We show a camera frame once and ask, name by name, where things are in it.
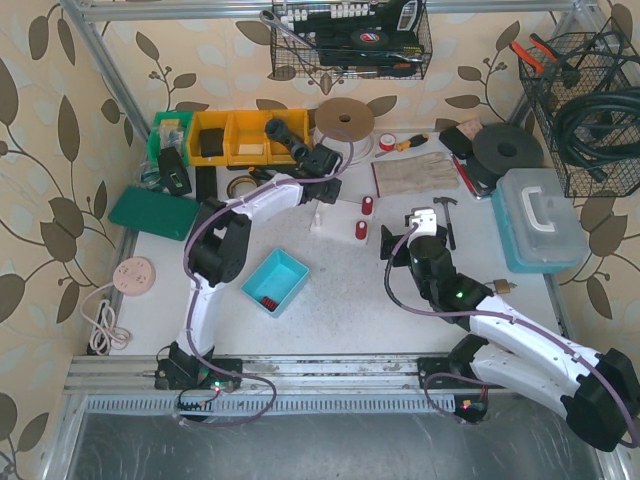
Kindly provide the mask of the large red spring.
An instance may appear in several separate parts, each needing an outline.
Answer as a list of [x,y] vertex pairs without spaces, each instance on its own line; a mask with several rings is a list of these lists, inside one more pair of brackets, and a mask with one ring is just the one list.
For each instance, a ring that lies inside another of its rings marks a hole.
[[367,239],[367,236],[368,236],[368,224],[367,224],[366,221],[359,220],[359,221],[356,222],[354,235],[355,235],[355,238],[358,241],[364,241],[364,240]]
[[369,217],[374,213],[374,199],[371,196],[365,196],[361,201],[361,213],[363,216]]

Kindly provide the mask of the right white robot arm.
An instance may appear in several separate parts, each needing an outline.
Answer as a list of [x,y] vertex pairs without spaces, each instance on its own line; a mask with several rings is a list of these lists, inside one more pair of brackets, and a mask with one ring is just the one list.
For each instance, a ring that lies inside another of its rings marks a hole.
[[601,353],[566,339],[458,272],[433,209],[413,209],[405,225],[403,235],[381,229],[384,274],[407,268],[429,304],[424,316],[466,331],[450,354],[461,370],[456,379],[514,391],[556,413],[600,451],[638,447],[639,379],[624,353]]

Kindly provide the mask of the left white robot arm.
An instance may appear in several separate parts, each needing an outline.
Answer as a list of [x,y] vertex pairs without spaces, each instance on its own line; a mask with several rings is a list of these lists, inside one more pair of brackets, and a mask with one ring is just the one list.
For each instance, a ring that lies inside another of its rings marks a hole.
[[333,204],[344,170],[342,155],[322,144],[291,148],[295,165],[277,172],[253,191],[237,198],[204,201],[188,237],[183,268],[190,280],[184,326],[158,363],[171,389],[199,385],[211,370],[231,378],[232,372],[210,363],[214,349],[214,309],[222,290],[244,268],[251,229],[277,214],[310,200]]

